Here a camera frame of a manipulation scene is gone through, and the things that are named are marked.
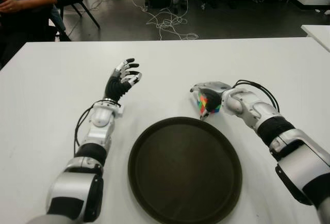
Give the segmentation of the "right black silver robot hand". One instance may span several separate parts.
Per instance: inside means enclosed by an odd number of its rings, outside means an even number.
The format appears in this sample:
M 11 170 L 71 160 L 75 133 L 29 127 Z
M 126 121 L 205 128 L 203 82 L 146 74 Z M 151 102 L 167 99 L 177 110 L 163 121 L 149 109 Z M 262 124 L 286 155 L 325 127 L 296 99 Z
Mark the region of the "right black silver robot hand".
M 218 113 L 221 108 L 222 94 L 232 87 L 223 82 L 197 83 L 190 92 L 196 99 L 200 110 L 200 120 L 205 120 L 210 114 Z

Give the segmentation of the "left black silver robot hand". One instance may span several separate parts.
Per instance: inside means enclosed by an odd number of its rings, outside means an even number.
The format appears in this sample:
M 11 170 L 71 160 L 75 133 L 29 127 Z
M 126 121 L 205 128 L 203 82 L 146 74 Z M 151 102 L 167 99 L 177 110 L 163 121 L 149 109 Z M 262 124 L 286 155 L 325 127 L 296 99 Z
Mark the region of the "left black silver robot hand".
M 105 88 L 104 99 L 118 102 L 129 89 L 141 80 L 142 73 L 131 69 L 138 68 L 134 58 L 129 58 L 117 65 Z

